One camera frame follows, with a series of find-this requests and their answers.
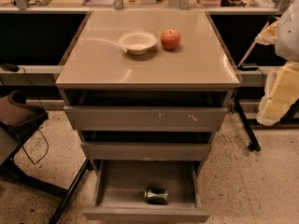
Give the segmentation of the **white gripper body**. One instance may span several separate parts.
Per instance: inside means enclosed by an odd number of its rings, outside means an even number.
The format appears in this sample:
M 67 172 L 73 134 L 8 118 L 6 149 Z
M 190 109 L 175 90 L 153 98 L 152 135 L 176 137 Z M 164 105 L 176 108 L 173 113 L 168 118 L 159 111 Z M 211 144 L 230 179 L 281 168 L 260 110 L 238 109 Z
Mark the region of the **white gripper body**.
M 268 46 L 274 45 L 276 42 L 276 31 L 278 27 L 278 21 L 274 21 L 271 24 L 267 25 L 261 30 L 260 33 L 255 37 L 255 41 L 258 44 Z

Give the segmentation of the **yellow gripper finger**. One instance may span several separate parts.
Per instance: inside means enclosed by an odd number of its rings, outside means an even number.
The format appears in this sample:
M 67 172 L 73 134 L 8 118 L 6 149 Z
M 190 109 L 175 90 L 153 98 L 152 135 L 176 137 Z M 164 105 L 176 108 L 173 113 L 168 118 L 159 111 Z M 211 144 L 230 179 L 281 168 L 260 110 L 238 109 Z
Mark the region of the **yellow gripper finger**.
M 280 68 L 271 68 L 258 108 L 257 121 L 265 126 L 279 122 L 299 99 L 299 62 L 287 61 Z

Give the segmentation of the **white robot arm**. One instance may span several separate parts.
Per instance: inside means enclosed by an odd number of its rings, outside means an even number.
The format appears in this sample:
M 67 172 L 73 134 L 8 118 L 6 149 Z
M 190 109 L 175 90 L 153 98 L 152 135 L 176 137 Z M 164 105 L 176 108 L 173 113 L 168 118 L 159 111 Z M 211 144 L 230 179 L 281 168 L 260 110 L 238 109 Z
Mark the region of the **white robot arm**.
M 282 16 L 255 38 L 261 45 L 274 45 L 286 62 L 271 69 L 259 104 L 257 121 L 265 126 L 279 122 L 299 99 L 299 0 L 294 0 Z

